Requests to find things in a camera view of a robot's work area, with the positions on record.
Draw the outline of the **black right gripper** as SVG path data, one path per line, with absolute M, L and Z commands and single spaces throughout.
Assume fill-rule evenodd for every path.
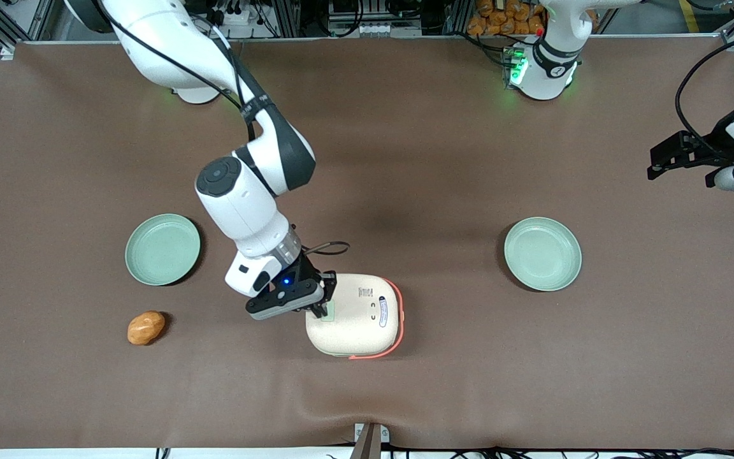
M 297 259 L 284 271 L 284 299 L 320 300 L 308 306 L 308 311 L 317 319 L 329 315 L 328 302 L 332 299 L 336 286 L 337 273 L 323 272 L 320 276 L 320 272 L 304 252 L 300 252 Z

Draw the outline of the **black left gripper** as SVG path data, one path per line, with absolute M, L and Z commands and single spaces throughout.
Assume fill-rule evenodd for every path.
M 722 117 L 710 133 L 679 131 L 651 148 L 652 161 L 665 161 L 647 168 L 647 180 L 656 180 L 665 172 L 699 166 L 734 166 L 734 138 L 726 129 L 734 122 L 734 113 Z

